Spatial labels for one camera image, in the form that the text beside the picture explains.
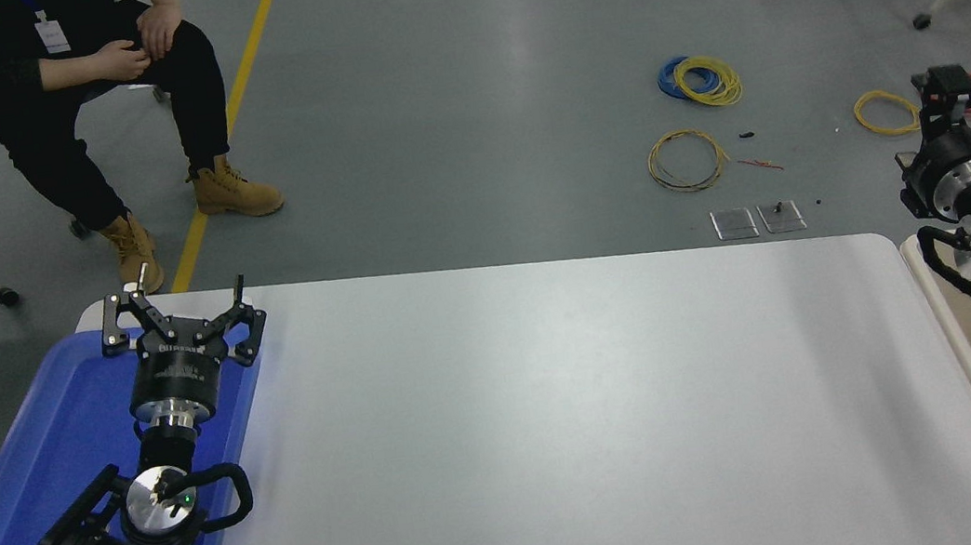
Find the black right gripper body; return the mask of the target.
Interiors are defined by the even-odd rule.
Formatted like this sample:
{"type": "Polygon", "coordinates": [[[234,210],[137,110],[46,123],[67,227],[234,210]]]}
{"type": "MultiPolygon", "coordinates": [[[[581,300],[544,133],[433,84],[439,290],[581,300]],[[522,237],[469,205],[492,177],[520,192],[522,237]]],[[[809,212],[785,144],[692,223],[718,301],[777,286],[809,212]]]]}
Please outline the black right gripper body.
{"type": "Polygon", "coordinates": [[[925,142],[916,163],[929,215],[957,213],[960,194],[971,188],[971,127],[957,126],[925,142]]]}

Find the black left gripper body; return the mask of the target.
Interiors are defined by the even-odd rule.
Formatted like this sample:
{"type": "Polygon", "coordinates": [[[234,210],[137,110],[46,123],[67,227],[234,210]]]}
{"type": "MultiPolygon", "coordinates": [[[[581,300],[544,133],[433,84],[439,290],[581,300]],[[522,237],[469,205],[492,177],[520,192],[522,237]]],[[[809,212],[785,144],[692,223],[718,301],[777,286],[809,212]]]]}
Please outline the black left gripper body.
{"type": "Polygon", "coordinates": [[[138,360],[131,399],[133,418],[149,419],[154,406],[175,400],[190,402],[207,411],[219,405],[221,359],[226,357],[224,339],[195,344],[206,334],[205,319],[171,319],[177,336],[169,339],[159,329],[144,330],[137,342],[138,360]]]}

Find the seated person's right hand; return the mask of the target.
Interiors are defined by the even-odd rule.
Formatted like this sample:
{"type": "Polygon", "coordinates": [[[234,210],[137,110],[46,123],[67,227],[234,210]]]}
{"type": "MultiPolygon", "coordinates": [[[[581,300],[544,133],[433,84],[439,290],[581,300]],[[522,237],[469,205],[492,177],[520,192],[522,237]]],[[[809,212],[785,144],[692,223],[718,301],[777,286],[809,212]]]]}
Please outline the seated person's right hand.
{"type": "Polygon", "coordinates": [[[153,64],[152,56],[129,39],[107,42],[89,59],[91,74],[96,80],[119,83],[139,79],[153,64]]]}

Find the seated person's left hand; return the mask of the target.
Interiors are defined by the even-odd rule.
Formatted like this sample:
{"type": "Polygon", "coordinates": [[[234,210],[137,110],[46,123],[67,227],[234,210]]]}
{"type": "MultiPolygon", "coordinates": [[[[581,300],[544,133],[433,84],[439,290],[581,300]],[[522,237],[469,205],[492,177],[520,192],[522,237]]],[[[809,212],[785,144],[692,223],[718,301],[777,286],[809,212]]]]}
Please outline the seated person's left hand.
{"type": "Polygon", "coordinates": [[[173,48],[173,37],[182,21],[180,5],[175,2],[152,4],[135,20],[142,48],[152,61],[165,58],[173,48]]]}

